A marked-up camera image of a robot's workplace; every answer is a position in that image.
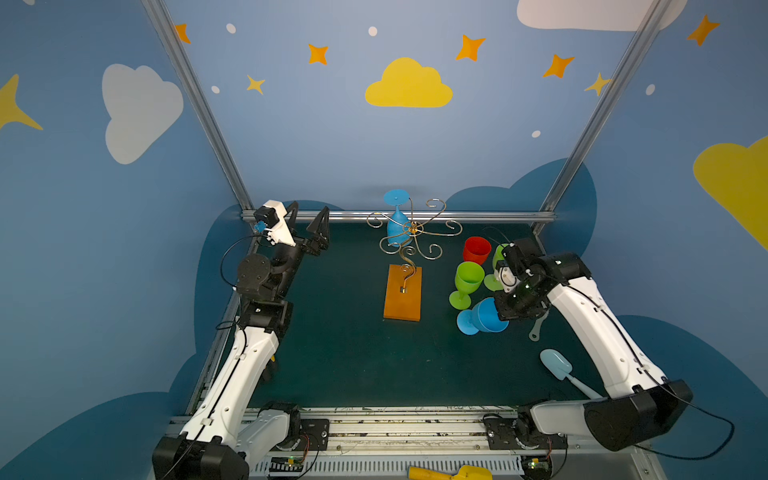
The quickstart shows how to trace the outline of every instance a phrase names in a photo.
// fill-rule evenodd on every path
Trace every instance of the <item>cloud decal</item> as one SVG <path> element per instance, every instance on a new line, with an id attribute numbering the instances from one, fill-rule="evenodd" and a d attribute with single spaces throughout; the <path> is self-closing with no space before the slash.
<path id="1" fill-rule="evenodd" d="M 366 90 L 366 100 L 376 107 L 443 107 L 453 90 L 442 83 L 432 67 L 422 67 L 412 58 L 398 58 L 387 66 L 381 81 Z"/>
<path id="2" fill-rule="evenodd" d="M 666 28 L 687 0 L 672 0 L 661 19 Z M 653 0 L 520 0 L 518 20 L 532 28 L 636 31 Z"/>
<path id="3" fill-rule="evenodd" d="M 751 147 L 717 144 L 694 162 L 701 187 L 768 249 L 768 137 Z"/>
<path id="4" fill-rule="evenodd" d="M 147 66 L 107 67 L 101 94 L 112 120 L 107 125 L 107 149 L 119 164 L 135 162 L 181 116 L 181 90 Z"/>

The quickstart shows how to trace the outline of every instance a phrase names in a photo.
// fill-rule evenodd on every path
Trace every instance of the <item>black cable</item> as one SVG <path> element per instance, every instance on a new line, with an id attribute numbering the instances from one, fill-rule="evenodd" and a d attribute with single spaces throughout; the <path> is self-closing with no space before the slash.
<path id="1" fill-rule="evenodd" d="M 224 255 L 221 256 L 221 261 L 219 262 L 219 275 L 221 275 L 221 279 L 224 280 L 224 282 L 227 285 L 231 286 L 232 288 L 235 288 L 235 284 L 231 283 L 229 280 L 227 280 L 224 277 L 224 259 L 227 258 L 227 254 L 235 247 L 235 245 L 237 245 L 238 243 L 242 242 L 245 239 L 255 238 L 255 237 L 261 237 L 261 236 L 260 235 L 249 235 L 247 237 L 243 237 L 243 238 L 239 239 L 237 242 L 235 242 L 232 245 L 230 245 L 230 247 L 227 248 L 227 251 L 224 252 Z"/>
<path id="2" fill-rule="evenodd" d="M 230 251 L 231 251 L 231 250 L 232 250 L 232 249 L 233 249 L 233 248 L 234 248 L 234 247 L 235 247 L 235 246 L 236 246 L 238 243 L 242 242 L 242 241 L 243 241 L 243 240 L 245 240 L 246 238 L 257 238 L 258 240 L 256 240 L 256 242 L 259 244 L 259 246 L 260 246 L 260 247 L 272 247 L 272 246 L 273 246 L 273 245 L 264 245 L 264 244 L 262 244 L 262 243 L 261 243 L 261 237 L 263 237 L 263 235 L 261 235 L 261 234 L 259 234 L 259 235 L 249 235 L 249 236 L 247 236 L 247 237 L 243 237 L 243 238 L 239 239 L 237 242 L 235 242 L 235 243 L 233 243 L 232 245 L 230 245 L 230 247 L 229 247 L 229 248 L 227 248 L 227 251 L 226 251 L 226 252 L 224 252 L 224 255 L 222 255 L 222 256 L 221 256 L 221 261 L 219 262 L 219 275 L 221 275 L 221 279 L 222 279 L 222 280 L 224 280 L 224 282 L 225 282 L 227 285 L 231 286 L 232 288 L 235 288 L 235 284 L 234 284 L 234 283 L 230 283 L 230 281 L 229 281 L 229 280 L 227 280 L 226 278 L 224 278 L 224 259 L 225 259 L 225 258 L 227 258 L 227 254 L 228 254 L 228 253 L 229 253 L 229 252 L 230 252 Z"/>
<path id="3" fill-rule="evenodd" d="M 575 291 L 576 293 L 578 293 L 578 294 L 580 294 L 581 296 L 583 296 L 585 299 L 589 300 L 589 301 L 590 301 L 590 302 L 591 302 L 591 303 L 594 305 L 594 307 L 595 307 L 595 309 L 596 309 L 596 310 L 600 310 L 600 312 L 601 312 L 603 315 L 605 315 L 605 316 L 606 316 L 606 318 L 608 318 L 608 319 L 611 321 L 611 323 L 613 324 L 614 328 L 615 328 L 615 329 L 616 329 L 616 330 L 619 332 L 619 335 L 621 335 L 621 338 L 624 340 L 624 343 L 626 343 L 626 344 L 627 344 L 627 346 L 629 347 L 629 350 L 632 352 L 632 356 L 634 356 L 634 359 L 635 359 L 635 361 L 637 362 L 637 364 L 638 364 L 638 365 L 640 365 L 640 366 L 642 366 L 642 365 L 643 365 L 643 363 L 640 361 L 640 358 L 637 356 L 636 352 L 635 352 L 635 351 L 634 351 L 634 349 L 632 348 L 632 345 L 629 343 L 629 340 L 627 340 L 627 337 L 624 335 L 624 332 L 621 330 L 621 328 L 619 327 L 619 325 L 617 325 L 617 324 L 616 324 L 616 322 L 614 321 L 614 319 L 612 319 L 612 318 L 611 318 L 611 316 L 610 316 L 610 315 L 608 315 L 608 314 L 605 312 L 605 310 L 603 310 L 602 308 L 600 308 L 600 306 L 599 306 L 599 305 L 597 305 L 597 304 L 596 304 L 596 302 L 595 302 L 594 300 L 592 300 L 592 298 L 590 298 L 590 297 L 589 297 L 589 295 L 585 294 L 584 292 L 582 292 L 582 291 L 581 291 L 581 290 L 579 290 L 578 288 L 574 288 L 574 287 L 572 287 L 571 285 L 568 285 L 568 284 L 566 284 L 566 283 L 562 283 L 562 285 L 564 285 L 564 286 L 566 286 L 566 287 L 570 288 L 571 290 L 573 290 L 573 291 Z M 656 379 L 655 379 L 655 378 L 654 378 L 654 377 L 653 377 L 653 376 L 652 376 L 652 375 L 651 375 L 651 374 L 650 374 L 650 373 L 649 373 L 649 372 L 648 372 L 646 369 L 643 369 L 643 371 L 644 371 L 644 373 L 645 373 L 645 374 L 648 376 L 648 378 L 649 378 L 649 379 L 651 379 L 651 380 L 652 380 L 652 381 L 653 381 L 653 382 L 654 382 L 654 383 L 655 383 L 657 386 L 659 386 L 659 387 L 660 387 L 662 390 L 664 390 L 664 391 L 665 391 L 665 392 L 666 392 L 668 395 L 671 395 L 671 396 L 673 396 L 675 399 L 678 399 L 678 400 L 680 400 L 682 403 L 685 403 L 686 405 L 689 405 L 689 406 L 691 406 L 691 407 L 695 408 L 695 409 L 696 409 L 696 410 L 698 410 L 699 412 L 702 412 L 702 413 L 704 413 L 704 414 L 706 414 L 706 415 L 708 415 L 708 416 L 710 416 L 710 417 L 712 417 L 712 418 L 714 418 L 714 419 L 722 420 L 722 421 L 724 421 L 724 422 L 728 423 L 728 425 L 730 425 L 730 432 L 728 432 L 728 436 L 725 438 L 725 440 L 723 440 L 723 442 L 722 442 L 722 443 L 720 443 L 720 446 L 718 446 L 716 449 L 714 449 L 714 450 L 713 450 L 711 453 L 708 453 L 708 454 L 706 454 L 706 455 L 702 455 L 702 456 L 698 456 L 698 457 L 683 457 L 683 456 L 679 456 L 679 455 L 671 455 L 671 454 L 668 454 L 668 453 L 657 452 L 656 450 L 647 449 L 647 448 L 645 448 L 645 447 L 643 447 L 643 446 L 641 446 L 641 445 L 635 445 L 636 447 L 638 447 L 638 448 L 639 448 L 639 449 L 641 449 L 641 450 L 645 450 L 646 452 L 655 453 L 656 455 L 661 455 L 661 456 L 663 456 L 663 457 L 668 457 L 668 458 L 675 458 L 675 459 L 677 459 L 677 460 L 706 460 L 707 458 L 712 458 L 712 457 L 714 457 L 715 455 L 717 455 L 718 453 L 720 453 L 720 450 L 724 449 L 724 448 L 725 448 L 725 445 L 728 445 L 728 443 L 730 442 L 730 440 L 733 438 L 733 434 L 734 434 L 734 433 L 735 433 L 735 431 L 736 431 L 736 426 L 733 424 L 733 422 L 731 422 L 729 419 L 726 419 L 726 418 L 724 418 L 724 417 L 721 417 L 721 416 L 719 416 L 719 415 L 715 415 L 714 413 L 708 412 L 707 410 L 705 410 L 705 409 L 702 409 L 701 407 L 699 407 L 699 406 L 696 406 L 696 405 L 694 405 L 693 403 L 691 403 L 691 402 L 688 402 L 687 400 L 680 398 L 679 396 L 675 395 L 675 394 L 674 394 L 674 392 L 672 392 L 672 391 L 671 391 L 670 389 L 668 389 L 666 386 L 664 386 L 664 385 L 661 385 L 661 384 L 660 384 L 660 383 L 659 383 L 659 382 L 658 382 L 658 381 L 657 381 L 657 380 L 656 380 Z"/>
<path id="4" fill-rule="evenodd" d="M 496 230 L 497 232 L 499 232 L 499 233 L 502 235 L 502 237 L 504 237 L 504 240 L 507 240 L 507 243 L 511 243 L 511 241 L 509 241 L 509 239 L 507 238 L 507 236 L 506 236 L 506 235 L 504 235 L 504 232 L 502 232 L 502 231 L 501 231 L 501 230 L 499 230 L 498 228 L 496 228 L 496 227 L 494 227 L 494 226 L 492 226 L 492 225 L 488 225 L 487 227 L 483 227 L 483 228 L 482 228 L 482 231 L 485 231 L 485 229 L 486 229 L 486 228 L 492 228 L 493 230 Z M 500 241 L 496 240 L 494 237 L 491 237 L 491 236 L 490 236 L 490 235 L 488 235 L 488 234 L 485 234 L 485 236 L 486 236 L 488 239 L 490 239 L 490 240 L 493 240 L 494 242 L 496 242 L 498 245 L 501 245 L 501 244 L 502 244 L 502 242 L 500 242 Z"/>
<path id="5" fill-rule="evenodd" d="M 304 475 L 310 473 L 310 470 L 312 470 L 312 468 L 317 463 L 317 456 L 320 455 L 320 440 L 318 440 L 317 437 L 313 433 L 309 433 L 308 432 L 307 435 L 311 435 L 315 439 L 315 443 L 317 444 L 317 450 L 315 451 L 315 458 L 314 458 L 314 460 L 312 460 L 312 465 L 310 465 L 310 467 L 306 471 L 304 471 L 304 473 L 302 473 L 298 477 L 294 478 L 293 480 L 299 480 L 299 478 L 302 478 Z"/>
<path id="6" fill-rule="evenodd" d="M 179 462 L 181 462 L 181 460 L 184 458 L 184 456 L 186 456 L 186 455 L 187 455 L 187 453 L 189 453 L 189 452 L 190 452 L 190 450 L 192 449 L 192 445 L 194 445 L 194 443 L 197 441 L 197 437 L 199 437 L 199 436 L 200 436 L 200 433 L 203 433 L 203 429 L 200 429 L 200 431 L 199 431 L 199 432 L 197 432 L 197 435 L 195 435 L 194 439 L 192 440 L 192 442 L 190 442 L 190 444 L 189 444 L 189 446 L 187 447 L 187 449 L 186 449 L 186 450 L 184 450 L 184 453 L 182 453 L 182 454 L 181 454 L 181 456 L 179 457 L 179 459 L 178 459 L 176 462 L 174 462 L 174 464 L 173 464 L 173 465 L 171 465 L 171 466 L 170 466 L 170 468 L 168 469 L 168 471 L 167 471 L 167 472 L 165 472 L 165 475 L 163 475 L 162 477 L 160 477 L 160 480 L 164 480 L 164 479 L 165 479 L 165 478 L 168 476 L 168 474 L 169 474 L 169 473 L 171 473 L 171 472 L 174 470 L 174 468 L 176 468 L 176 465 L 179 465 Z"/>
<path id="7" fill-rule="evenodd" d="M 284 478 L 286 480 L 299 480 L 299 478 L 302 478 L 304 475 L 310 473 L 310 470 L 312 470 L 312 468 L 315 466 L 315 463 L 317 462 L 317 456 L 320 454 L 320 441 L 317 439 L 317 437 L 313 433 L 308 432 L 307 435 L 311 435 L 315 439 L 315 443 L 317 444 L 317 450 L 315 451 L 315 458 L 314 460 L 312 460 L 312 465 L 310 465 L 310 467 L 306 471 L 302 472 L 302 474 L 299 475 L 298 477 L 280 477 L 280 478 Z M 310 446 L 309 437 L 307 437 L 306 445 L 307 447 Z M 272 477 L 270 477 L 269 474 L 267 474 L 266 477 L 267 477 L 267 480 L 272 480 Z"/>
<path id="8" fill-rule="evenodd" d="M 227 325 L 224 328 L 221 328 L 221 326 L 225 323 L 229 323 L 230 325 Z M 226 330 L 226 329 L 231 329 L 233 327 L 237 327 L 238 329 L 243 330 L 243 336 L 245 336 L 245 345 L 243 345 L 243 350 L 245 350 L 246 348 L 248 348 L 248 335 L 245 333 L 245 327 L 238 325 L 237 322 L 235 322 L 234 320 L 224 320 L 223 322 L 219 322 L 216 325 L 216 330 Z"/>
<path id="9" fill-rule="evenodd" d="M 563 457 L 563 462 L 560 464 L 560 468 L 552 474 L 552 476 L 549 478 L 549 480 L 552 480 L 554 477 L 558 476 L 558 473 L 563 471 L 563 467 L 565 467 L 565 463 L 568 461 L 568 435 L 565 436 L 565 457 Z"/>

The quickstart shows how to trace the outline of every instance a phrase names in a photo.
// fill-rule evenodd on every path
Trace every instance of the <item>green wine glass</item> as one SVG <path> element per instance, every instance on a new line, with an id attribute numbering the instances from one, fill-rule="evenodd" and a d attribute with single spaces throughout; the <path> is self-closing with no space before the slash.
<path id="1" fill-rule="evenodd" d="M 472 304 L 469 294 L 480 287 L 483 278 L 485 278 L 485 270 L 482 266 L 475 262 L 460 263 L 456 269 L 456 291 L 448 298 L 451 306 L 457 310 L 468 309 Z"/>

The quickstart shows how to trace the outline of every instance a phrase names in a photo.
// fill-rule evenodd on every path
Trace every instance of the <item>metal spiral stand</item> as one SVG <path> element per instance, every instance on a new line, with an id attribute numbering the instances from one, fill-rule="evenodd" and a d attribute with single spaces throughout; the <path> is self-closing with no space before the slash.
<path id="1" fill-rule="evenodd" d="M 445 222 L 445 226 L 450 228 L 451 230 L 456 230 L 458 228 L 458 232 L 455 233 L 436 233 L 436 232 L 428 232 L 425 230 L 425 226 L 433 221 L 435 218 L 438 217 L 441 213 L 443 213 L 446 209 L 445 202 L 440 200 L 439 198 L 430 198 L 426 201 L 426 206 L 429 208 L 439 208 L 439 205 L 437 202 L 442 204 L 442 209 L 434 214 L 432 217 L 430 217 L 425 222 L 418 222 L 417 220 L 414 220 L 413 215 L 413 199 L 409 197 L 409 202 L 411 203 L 411 214 L 409 217 L 409 220 L 405 222 L 405 224 L 398 222 L 397 220 L 393 220 L 389 215 L 384 214 L 383 212 L 372 212 L 367 218 L 366 223 L 369 227 L 373 228 L 381 228 L 382 225 L 384 225 L 384 221 L 382 218 L 386 218 L 388 221 L 396 223 L 397 225 L 402 227 L 402 232 L 398 233 L 396 235 L 390 235 L 388 237 L 383 237 L 379 241 L 379 249 L 381 249 L 382 252 L 388 254 L 388 255 L 394 255 L 395 253 L 400 255 L 400 258 L 405 262 L 402 265 L 402 269 L 404 272 L 407 272 L 405 279 L 402 282 L 402 287 L 400 287 L 400 291 L 404 293 L 406 291 L 406 282 L 408 279 L 413 276 L 416 273 L 416 264 L 413 263 L 413 260 L 410 259 L 410 257 L 416 255 L 418 252 L 419 255 L 426 258 L 427 260 L 437 260 L 438 258 L 442 257 L 442 247 L 439 246 L 437 243 L 430 243 L 429 244 L 429 255 L 424 253 L 419 246 L 419 235 L 426 234 L 426 235 L 433 235 L 435 237 L 456 237 L 457 235 L 461 235 L 462 231 L 464 231 L 464 227 L 457 222 L 456 220 L 447 220 Z M 371 223 L 371 220 L 375 220 L 379 222 L 378 224 Z M 387 250 L 385 248 L 384 243 L 386 242 L 387 246 L 389 246 L 389 241 L 393 238 L 400 237 L 402 235 L 408 235 L 408 239 L 400 244 L 392 245 L 392 247 L 397 246 L 397 250 Z"/>

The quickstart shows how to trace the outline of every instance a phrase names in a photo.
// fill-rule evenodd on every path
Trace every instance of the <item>yellow star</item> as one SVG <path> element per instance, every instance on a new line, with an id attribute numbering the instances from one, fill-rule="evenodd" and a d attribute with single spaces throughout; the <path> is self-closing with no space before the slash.
<path id="1" fill-rule="evenodd" d="M 704 43 L 704 40 L 707 39 L 707 35 L 709 35 L 711 31 L 719 26 L 719 23 L 710 22 L 710 19 L 708 19 L 705 15 L 704 20 L 702 20 L 699 24 L 699 27 L 694 30 L 694 33 L 690 34 L 688 40 L 695 40 L 696 43 L 701 46 L 701 44 Z"/>
<path id="2" fill-rule="evenodd" d="M 485 39 L 480 38 L 478 40 L 472 40 L 466 35 L 462 35 L 462 37 L 464 37 L 464 45 L 462 46 L 462 50 L 458 53 L 456 60 L 461 60 L 462 58 L 470 58 L 473 61 L 477 61 L 478 48 L 480 48 L 480 45 L 482 45 L 482 42 L 484 42 Z"/>
<path id="3" fill-rule="evenodd" d="M 607 85 L 608 82 L 610 81 L 611 81 L 610 78 L 603 80 L 603 76 L 598 73 L 598 79 L 594 81 L 592 86 L 590 86 L 589 88 L 585 88 L 584 91 L 594 90 L 598 93 L 598 97 L 599 97 L 600 94 L 603 92 L 603 87 Z"/>
<path id="4" fill-rule="evenodd" d="M 191 44 L 190 38 L 187 37 L 187 24 L 183 23 L 181 25 L 175 25 L 176 27 L 176 33 L 179 34 L 179 40 L 183 41 L 184 43 Z"/>
<path id="5" fill-rule="evenodd" d="M 318 61 L 323 65 L 328 65 L 326 63 L 326 52 L 328 51 L 328 47 L 316 47 L 315 45 L 310 45 L 310 51 L 312 52 L 310 63 Z"/>
<path id="6" fill-rule="evenodd" d="M 18 75 L 14 75 L 8 80 L 8 83 L 0 88 L 0 128 L 12 121 L 28 125 L 32 128 L 42 130 L 43 127 L 32 120 L 29 115 L 24 113 L 16 104 L 16 89 L 18 88 Z"/>
<path id="7" fill-rule="evenodd" d="M 248 80 L 250 80 L 250 85 L 248 85 L 246 90 L 258 90 L 260 94 L 264 95 L 264 92 L 261 91 L 261 84 L 264 83 L 264 80 L 255 81 L 250 77 L 250 75 L 248 75 Z"/>
<path id="8" fill-rule="evenodd" d="M 555 55 L 554 58 L 552 58 L 552 66 L 549 68 L 549 70 L 547 70 L 547 73 L 545 73 L 544 76 L 548 77 L 549 75 L 557 75 L 558 77 L 563 78 L 565 67 L 567 67 L 574 58 L 575 57 L 560 58 Z"/>

